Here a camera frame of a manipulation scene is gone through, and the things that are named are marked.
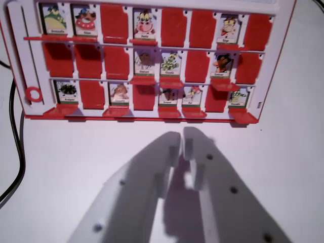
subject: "cartoon character picture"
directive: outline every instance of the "cartoon character picture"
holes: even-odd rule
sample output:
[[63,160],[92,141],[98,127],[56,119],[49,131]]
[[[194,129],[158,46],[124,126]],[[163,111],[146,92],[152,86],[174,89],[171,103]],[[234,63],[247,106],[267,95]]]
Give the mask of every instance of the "cartoon character picture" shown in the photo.
[[54,88],[58,103],[60,104],[78,104],[76,87],[69,80],[54,80]]
[[98,35],[95,25],[96,13],[90,11],[89,6],[73,6],[73,13],[77,35]]
[[178,90],[160,88],[160,95],[158,99],[159,105],[176,106],[177,102],[178,102]]
[[232,69],[232,59],[230,54],[216,54],[213,57],[213,66],[211,68],[211,77],[225,77],[230,76]]
[[156,17],[149,9],[134,10],[134,38],[155,39]]
[[110,101],[112,105],[128,105],[128,88],[124,84],[109,84]]
[[223,14],[221,21],[224,23],[220,30],[217,43],[236,44],[241,23],[238,21],[238,15]]
[[154,76],[155,55],[150,49],[134,49],[135,75]]
[[245,108],[248,102],[250,91],[248,88],[240,88],[231,93],[228,108]]
[[183,107],[200,107],[202,91],[199,86],[185,86],[183,91]]
[[65,14],[56,4],[42,4],[42,23],[45,34],[67,34]]
[[161,76],[180,76],[181,59],[177,53],[162,52],[161,58]]

